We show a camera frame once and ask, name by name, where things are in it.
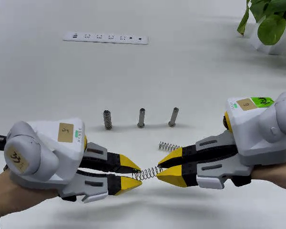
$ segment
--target metal peg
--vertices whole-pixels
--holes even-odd
[[[138,127],[139,128],[144,128],[144,116],[145,116],[145,109],[141,108],[140,109],[140,115],[139,115],[139,122],[138,122]]]
[[[175,121],[176,121],[178,112],[179,112],[179,108],[175,107],[175,108],[173,109],[173,113],[172,113],[171,120],[168,122],[168,125],[169,125],[170,127],[174,127],[174,126],[176,125]]]

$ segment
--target green sticker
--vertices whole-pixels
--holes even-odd
[[[274,101],[268,97],[252,97],[251,99],[259,108],[269,107],[274,103]]]

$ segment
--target small spring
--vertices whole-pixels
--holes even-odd
[[[160,166],[143,169],[141,171],[138,170],[137,173],[133,173],[133,179],[147,180],[149,178],[155,177],[158,173],[161,173],[162,170],[163,169]]]
[[[107,111],[107,110],[104,111],[103,116],[104,116],[105,129],[106,130],[111,130],[112,129],[112,124],[111,124],[110,111]]]
[[[173,151],[175,149],[181,148],[181,146],[167,143],[167,142],[160,142],[159,143],[159,149],[166,150],[166,151]]]

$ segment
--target beige label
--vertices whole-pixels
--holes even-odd
[[[58,141],[73,142],[73,124],[59,123]]]
[[[237,103],[244,111],[253,110],[257,108],[257,106],[249,98],[238,100]]]
[[[6,155],[21,173],[24,173],[25,170],[29,167],[28,161],[14,147],[11,146],[8,149]]]

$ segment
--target white flower pot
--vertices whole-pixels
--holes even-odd
[[[281,37],[281,39],[275,45],[264,45],[258,38],[257,30],[259,25],[262,23],[264,19],[262,19],[259,23],[255,25],[253,33],[249,39],[249,43],[258,51],[272,54],[272,55],[280,55],[284,51],[286,51],[286,29]]]

